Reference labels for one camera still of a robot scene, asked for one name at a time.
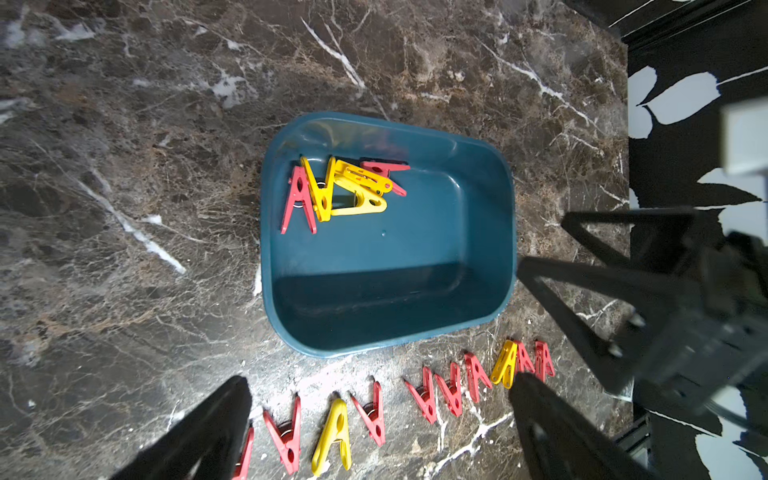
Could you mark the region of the teal plastic storage box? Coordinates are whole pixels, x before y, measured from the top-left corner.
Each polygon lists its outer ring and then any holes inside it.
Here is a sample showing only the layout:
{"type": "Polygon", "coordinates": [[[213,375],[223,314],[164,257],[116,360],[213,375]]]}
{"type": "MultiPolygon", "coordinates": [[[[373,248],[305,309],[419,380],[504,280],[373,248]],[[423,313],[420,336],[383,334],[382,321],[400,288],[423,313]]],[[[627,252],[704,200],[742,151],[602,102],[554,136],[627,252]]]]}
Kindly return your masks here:
{"type": "Polygon", "coordinates": [[[503,155],[464,136],[317,112],[283,127],[261,171],[262,299],[282,340],[330,358],[477,326],[506,307],[516,269],[514,183],[503,155]],[[311,231],[282,224],[307,159],[402,163],[384,212],[311,231]]]}

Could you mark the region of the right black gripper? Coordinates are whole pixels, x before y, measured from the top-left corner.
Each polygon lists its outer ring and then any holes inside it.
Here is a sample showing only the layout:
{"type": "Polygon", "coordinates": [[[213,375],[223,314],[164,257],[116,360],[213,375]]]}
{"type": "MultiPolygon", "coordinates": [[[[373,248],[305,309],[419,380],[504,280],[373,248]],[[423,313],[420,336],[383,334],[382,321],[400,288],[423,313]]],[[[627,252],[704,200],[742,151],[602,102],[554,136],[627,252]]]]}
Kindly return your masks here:
{"type": "Polygon", "coordinates": [[[672,416],[711,411],[738,420],[767,417],[767,248],[731,233],[706,249],[686,279],[642,270],[674,270],[700,220],[693,209],[569,212],[561,227],[607,266],[540,257],[519,261],[517,278],[554,319],[610,393],[635,379],[633,399],[672,416]],[[588,230],[624,226],[624,254],[588,230]],[[623,301],[643,322],[607,340],[546,283],[560,282],[623,301]]]}

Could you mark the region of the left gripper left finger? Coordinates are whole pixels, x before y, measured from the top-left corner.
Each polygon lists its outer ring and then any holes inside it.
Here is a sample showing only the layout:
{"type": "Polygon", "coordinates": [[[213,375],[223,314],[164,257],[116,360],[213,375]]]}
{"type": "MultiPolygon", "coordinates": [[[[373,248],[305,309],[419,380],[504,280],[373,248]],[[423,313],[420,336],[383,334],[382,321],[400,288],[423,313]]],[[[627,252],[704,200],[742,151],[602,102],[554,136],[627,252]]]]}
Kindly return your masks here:
{"type": "Polygon", "coordinates": [[[230,377],[113,477],[231,479],[245,446],[251,406],[247,379],[230,377]]]}

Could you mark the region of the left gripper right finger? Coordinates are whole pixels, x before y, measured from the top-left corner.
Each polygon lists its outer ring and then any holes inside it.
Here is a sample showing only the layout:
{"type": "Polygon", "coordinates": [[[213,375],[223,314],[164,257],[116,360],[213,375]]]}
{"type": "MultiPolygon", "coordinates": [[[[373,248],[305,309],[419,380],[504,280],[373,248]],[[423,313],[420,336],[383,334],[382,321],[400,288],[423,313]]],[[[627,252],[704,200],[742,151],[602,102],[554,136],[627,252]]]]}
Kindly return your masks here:
{"type": "Polygon", "coordinates": [[[517,375],[509,398],[533,479],[657,477],[534,375],[517,375]]]}

